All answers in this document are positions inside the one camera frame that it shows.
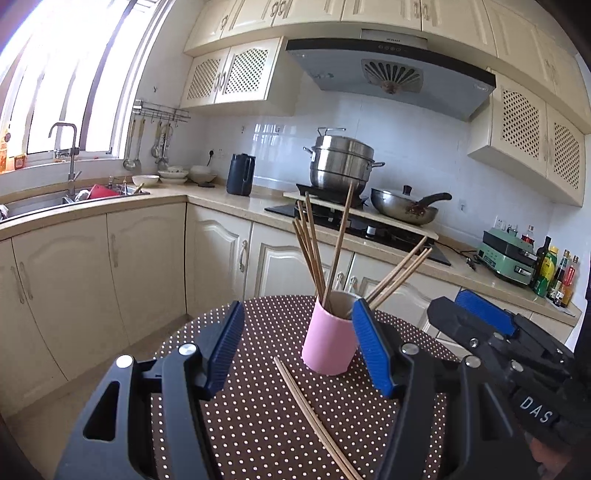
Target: round table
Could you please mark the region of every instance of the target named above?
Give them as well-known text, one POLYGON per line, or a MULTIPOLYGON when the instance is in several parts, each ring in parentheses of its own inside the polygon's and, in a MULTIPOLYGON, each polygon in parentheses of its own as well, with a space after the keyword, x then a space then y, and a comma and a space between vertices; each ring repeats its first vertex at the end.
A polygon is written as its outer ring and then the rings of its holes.
MULTIPOLYGON (((383 398, 371 381, 359 350, 342 375, 327 377, 310 370, 300 353, 314 308, 314 297, 275 296, 244 302, 242 340, 226 385, 201 408, 224 478, 346 479, 301 413, 273 357, 279 356, 341 451, 363 478, 371 479, 380 464, 398 411, 397 401, 383 398)), ((228 306, 187 323, 166 340, 155 358, 192 342, 200 329, 222 320, 228 306)), ((409 323, 375 312, 394 325, 402 338, 438 358, 457 358, 435 339, 409 323)), ((152 397, 154 450, 160 478, 173 479, 167 465, 162 397, 152 397)), ((445 397, 433 403, 431 451, 424 478, 436 478, 444 428, 445 397)))

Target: range hood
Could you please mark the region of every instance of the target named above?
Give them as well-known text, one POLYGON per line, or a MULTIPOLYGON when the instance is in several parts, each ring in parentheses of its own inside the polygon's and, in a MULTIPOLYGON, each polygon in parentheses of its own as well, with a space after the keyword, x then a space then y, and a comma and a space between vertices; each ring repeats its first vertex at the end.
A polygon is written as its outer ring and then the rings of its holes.
POLYGON ((286 49, 321 90, 412 103, 464 121, 496 88, 486 70, 400 43, 306 38, 286 49))

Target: countertop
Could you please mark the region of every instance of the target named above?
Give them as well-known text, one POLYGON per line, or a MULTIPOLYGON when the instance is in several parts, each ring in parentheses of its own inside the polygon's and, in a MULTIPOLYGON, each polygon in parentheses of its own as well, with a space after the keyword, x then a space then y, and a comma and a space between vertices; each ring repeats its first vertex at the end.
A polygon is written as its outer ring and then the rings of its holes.
MULTIPOLYGON (((53 191, 58 191, 63 189, 64 185, 52 187, 53 191)), ((47 193, 47 190, 45 188, 43 192, 31 192, 29 196, 47 193)), ((282 192, 276 190, 255 188, 250 197, 229 195, 226 193, 224 186, 221 185, 216 185, 213 189, 204 189, 194 183, 187 183, 180 186, 159 185, 145 190, 150 195, 117 197, 85 202, 81 205, 66 205, 2 222, 0 223, 0 241, 31 230, 79 218, 178 202, 187 202, 193 205, 211 208, 253 222, 293 232, 291 225, 292 219, 277 213, 265 211, 266 207, 286 203, 282 192)), ((337 232, 318 226, 317 237, 320 242, 334 245, 336 243, 337 232)), ((343 248, 391 264, 400 262, 406 256, 406 252, 350 235, 345 235, 343 248)), ((419 273, 453 283, 463 288, 469 288, 477 293, 517 305, 523 309, 539 313, 570 326, 576 325, 581 312, 574 305, 569 307, 575 314, 575 317, 572 317, 555 309, 546 299, 538 297, 531 290, 517 287, 499 279, 484 265, 477 265, 476 271, 474 272, 466 265, 465 259, 461 255, 442 245, 440 245, 440 249, 451 262, 452 266, 448 267, 427 260, 417 270, 419 273)))

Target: pan handle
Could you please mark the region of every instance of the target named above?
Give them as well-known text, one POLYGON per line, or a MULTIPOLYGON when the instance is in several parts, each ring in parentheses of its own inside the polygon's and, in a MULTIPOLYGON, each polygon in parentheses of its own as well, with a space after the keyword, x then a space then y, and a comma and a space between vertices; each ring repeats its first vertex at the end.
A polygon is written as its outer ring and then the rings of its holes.
POLYGON ((452 196, 447 193, 435 193, 433 195, 429 195, 427 197, 423 197, 417 203, 415 203, 415 207, 426 208, 432 203, 439 202, 440 200, 451 200, 452 196))

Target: plate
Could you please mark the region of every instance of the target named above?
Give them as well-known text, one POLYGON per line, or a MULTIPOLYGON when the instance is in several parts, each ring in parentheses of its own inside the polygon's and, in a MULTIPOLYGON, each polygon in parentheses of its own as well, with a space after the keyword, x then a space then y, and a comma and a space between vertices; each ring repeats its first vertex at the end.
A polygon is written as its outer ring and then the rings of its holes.
POLYGON ((165 185, 182 185, 187 181, 187 179, 165 179, 161 177, 160 181, 165 185))
POLYGON ((184 179, 189 175, 187 170, 183 171, 158 171, 161 179, 184 179))

